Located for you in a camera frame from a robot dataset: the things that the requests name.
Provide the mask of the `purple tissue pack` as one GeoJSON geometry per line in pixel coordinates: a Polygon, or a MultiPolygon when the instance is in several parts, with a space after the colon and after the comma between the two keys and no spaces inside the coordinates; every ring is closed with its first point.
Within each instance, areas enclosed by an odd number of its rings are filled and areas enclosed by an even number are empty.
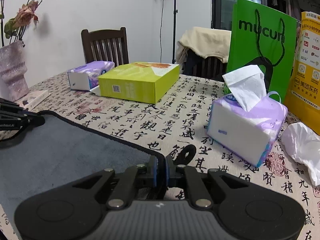
{"type": "Polygon", "coordinates": [[[279,135],[287,107],[266,91],[257,65],[223,75],[230,93],[213,101],[207,134],[244,161],[260,167],[279,135]]]}
{"type": "Polygon", "coordinates": [[[115,67],[114,62],[93,61],[67,71],[70,89],[90,91],[99,85],[98,77],[115,67]]]}

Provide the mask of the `far purple tissue pack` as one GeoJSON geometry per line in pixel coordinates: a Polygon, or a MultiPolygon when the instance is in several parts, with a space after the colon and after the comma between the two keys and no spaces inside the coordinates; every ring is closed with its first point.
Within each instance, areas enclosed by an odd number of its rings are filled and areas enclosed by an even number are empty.
{"type": "Polygon", "coordinates": [[[98,77],[115,67],[114,62],[93,61],[67,71],[70,89],[90,91],[99,85],[98,77]]]}

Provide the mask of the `studio light on stand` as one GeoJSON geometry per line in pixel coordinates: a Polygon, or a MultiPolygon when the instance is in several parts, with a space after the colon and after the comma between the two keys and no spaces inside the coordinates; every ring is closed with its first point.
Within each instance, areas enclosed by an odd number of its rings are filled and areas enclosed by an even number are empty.
{"type": "MultiPolygon", "coordinates": [[[[164,14],[164,0],[161,3],[161,22],[159,28],[159,45],[160,45],[160,60],[162,61],[162,54],[163,54],[163,45],[162,45],[162,28],[163,28],[163,14],[164,14]]],[[[176,62],[176,30],[177,30],[177,0],[173,0],[173,22],[172,22],[172,56],[171,56],[171,63],[175,64],[176,62]]]]}

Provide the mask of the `dried pink rose bouquet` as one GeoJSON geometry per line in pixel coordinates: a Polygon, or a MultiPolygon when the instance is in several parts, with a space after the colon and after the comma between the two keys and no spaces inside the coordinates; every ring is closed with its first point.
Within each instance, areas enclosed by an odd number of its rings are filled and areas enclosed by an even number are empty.
{"type": "Polygon", "coordinates": [[[35,26],[39,23],[36,10],[43,0],[27,0],[22,4],[15,17],[4,23],[4,5],[5,0],[1,0],[1,47],[5,46],[4,39],[9,40],[9,44],[16,41],[22,41],[27,26],[33,22],[35,26]]]}

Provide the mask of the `near purple tissue pack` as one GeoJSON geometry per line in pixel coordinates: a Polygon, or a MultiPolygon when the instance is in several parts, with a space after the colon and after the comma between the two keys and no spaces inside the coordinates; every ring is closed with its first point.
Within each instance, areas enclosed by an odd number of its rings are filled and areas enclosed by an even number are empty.
{"type": "Polygon", "coordinates": [[[287,107],[266,91],[257,65],[223,75],[230,93],[213,101],[207,134],[244,161],[260,167],[279,135],[287,107]]]}

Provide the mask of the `purple grey microfibre towel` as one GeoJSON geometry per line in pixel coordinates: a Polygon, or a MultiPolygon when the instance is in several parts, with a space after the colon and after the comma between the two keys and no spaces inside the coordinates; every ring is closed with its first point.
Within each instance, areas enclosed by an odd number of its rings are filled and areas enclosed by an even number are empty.
{"type": "MultiPolygon", "coordinates": [[[[195,212],[182,202],[125,199],[120,175],[151,156],[166,156],[137,144],[83,128],[52,112],[41,112],[45,124],[20,129],[1,140],[1,205],[19,234],[42,239],[81,238],[112,222],[165,218],[195,212]]],[[[176,162],[189,165],[194,145],[176,162]]],[[[167,173],[165,161],[165,191],[167,173]]]]}

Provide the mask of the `purple speckled ceramic vase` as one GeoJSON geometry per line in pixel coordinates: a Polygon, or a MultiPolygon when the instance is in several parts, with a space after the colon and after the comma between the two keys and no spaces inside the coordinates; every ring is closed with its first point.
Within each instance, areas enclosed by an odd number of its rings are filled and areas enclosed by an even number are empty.
{"type": "Polygon", "coordinates": [[[25,73],[23,41],[16,41],[1,48],[1,78],[9,92],[9,100],[16,101],[29,92],[25,73]]]}

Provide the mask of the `dark wooden chair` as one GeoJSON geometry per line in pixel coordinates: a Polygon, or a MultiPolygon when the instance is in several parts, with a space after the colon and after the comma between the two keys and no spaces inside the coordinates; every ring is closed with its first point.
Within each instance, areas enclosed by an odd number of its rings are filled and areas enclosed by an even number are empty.
{"type": "Polygon", "coordinates": [[[81,31],[85,62],[111,61],[115,66],[129,63],[126,28],[81,31]]]}

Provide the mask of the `yellow printed paper bag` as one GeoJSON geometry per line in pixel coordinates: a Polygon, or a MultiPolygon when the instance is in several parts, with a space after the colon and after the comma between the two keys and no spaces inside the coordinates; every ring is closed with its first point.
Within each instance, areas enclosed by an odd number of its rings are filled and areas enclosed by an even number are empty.
{"type": "Polygon", "coordinates": [[[319,48],[319,14],[302,12],[300,36],[285,105],[317,134],[320,107],[319,48]]]}

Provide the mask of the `white pink flat box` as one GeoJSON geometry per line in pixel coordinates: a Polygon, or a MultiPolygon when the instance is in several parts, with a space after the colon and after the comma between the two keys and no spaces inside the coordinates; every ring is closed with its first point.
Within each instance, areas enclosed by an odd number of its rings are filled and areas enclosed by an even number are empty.
{"type": "Polygon", "coordinates": [[[48,96],[50,96],[48,90],[38,90],[29,92],[27,95],[15,102],[26,111],[32,111],[43,100],[48,98],[48,96]]]}

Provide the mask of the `crumpled white tissue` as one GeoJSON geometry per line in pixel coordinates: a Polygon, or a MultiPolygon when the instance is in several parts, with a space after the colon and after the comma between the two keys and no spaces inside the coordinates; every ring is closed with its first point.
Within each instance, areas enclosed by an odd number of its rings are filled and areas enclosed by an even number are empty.
{"type": "Polygon", "coordinates": [[[308,168],[312,185],[319,186],[319,135],[302,122],[297,122],[290,124],[280,139],[287,154],[308,168]]]}

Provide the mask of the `lime green cardboard box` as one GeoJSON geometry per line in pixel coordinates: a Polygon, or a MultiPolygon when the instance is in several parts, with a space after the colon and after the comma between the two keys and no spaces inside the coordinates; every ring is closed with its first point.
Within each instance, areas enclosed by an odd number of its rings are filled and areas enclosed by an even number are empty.
{"type": "Polygon", "coordinates": [[[135,62],[123,64],[98,77],[92,92],[104,97],[156,104],[177,82],[178,64],[135,62]]]}

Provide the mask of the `calligraphy print tablecloth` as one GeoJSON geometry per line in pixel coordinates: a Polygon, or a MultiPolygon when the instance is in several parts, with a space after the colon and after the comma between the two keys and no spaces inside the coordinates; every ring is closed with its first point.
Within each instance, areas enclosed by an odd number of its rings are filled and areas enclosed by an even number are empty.
{"type": "Polygon", "coordinates": [[[66,74],[49,78],[34,90],[50,92],[36,111],[54,111],[83,128],[165,156],[176,157],[185,146],[194,145],[197,153],[191,166],[201,173],[217,168],[295,199],[305,212],[299,238],[319,239],[319,188],[312,186],[307,169],[295,163],[279,141],[263,165],[256,168],[208,137],[212,101],[222,96],[220,82],[181,75],[155,105],[72,91],[66,74]]]}

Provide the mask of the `green mucun paper bag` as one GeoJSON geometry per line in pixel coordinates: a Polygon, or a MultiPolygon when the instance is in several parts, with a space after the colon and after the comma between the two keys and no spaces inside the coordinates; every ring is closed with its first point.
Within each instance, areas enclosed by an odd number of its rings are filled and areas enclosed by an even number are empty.
{"type": "Polygon", "coordinates": [[[267,92],[285,99],[295,57],[297,21],[291,16],[248,0],[233,5],[227,72],[251,64],[264,73],[267,92]]]}

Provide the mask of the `chair with beige cloth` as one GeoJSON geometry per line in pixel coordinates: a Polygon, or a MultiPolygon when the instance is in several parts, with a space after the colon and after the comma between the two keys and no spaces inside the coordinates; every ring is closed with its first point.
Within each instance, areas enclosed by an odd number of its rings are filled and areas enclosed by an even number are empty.
{"type": "Polygon", "coordinates": [[[222,81],[226,73],[231,31],[193,27],[177,42],[176,61],[180,73],[222,81]]]}

